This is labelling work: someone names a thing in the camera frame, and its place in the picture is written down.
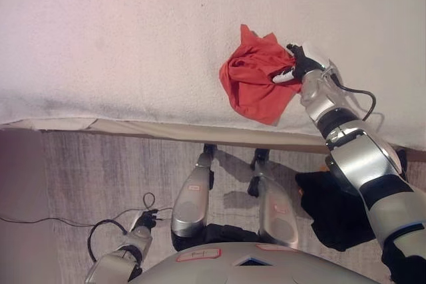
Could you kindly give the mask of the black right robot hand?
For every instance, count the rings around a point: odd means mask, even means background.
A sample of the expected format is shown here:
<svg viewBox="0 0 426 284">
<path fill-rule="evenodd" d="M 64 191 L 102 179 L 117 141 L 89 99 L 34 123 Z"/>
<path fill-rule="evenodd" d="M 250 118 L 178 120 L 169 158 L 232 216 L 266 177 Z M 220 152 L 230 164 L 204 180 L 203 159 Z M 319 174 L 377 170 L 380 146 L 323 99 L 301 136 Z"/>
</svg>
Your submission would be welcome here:
<svg viewBox="0 0 426 284">
<path fill-rule="evenodd" d="M 295 63 L 293 67 L 286 67 L 272 77 L 272 82 L 275 84 L 283 84 L 293 80 L 302 81 L 303 77 L 309 72 L 325 71 L 331 65 L 330 60 L 309 42 L 304 42 L 302 45 L 290 43 L 286 45 L 286 48 L 291 52 Z"/>
</svg>

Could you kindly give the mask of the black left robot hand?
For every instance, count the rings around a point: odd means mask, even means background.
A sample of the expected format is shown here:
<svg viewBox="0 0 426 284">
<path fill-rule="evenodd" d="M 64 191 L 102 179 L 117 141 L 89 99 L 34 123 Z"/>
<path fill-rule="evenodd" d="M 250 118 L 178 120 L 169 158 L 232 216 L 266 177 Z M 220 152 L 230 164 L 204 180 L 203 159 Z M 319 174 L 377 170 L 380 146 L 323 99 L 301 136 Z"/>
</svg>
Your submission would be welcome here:
<svg viewBox="0 0 426 284">
<path fill-rule="evenodd" d="M 138 227 L 145 227 L 148 231 L 151 231 L 152 228 L 156 227 L 157 213 L 157 209 L 143 211 L 134 221 L 131 230 L 133 231 Z"/>
</svg>

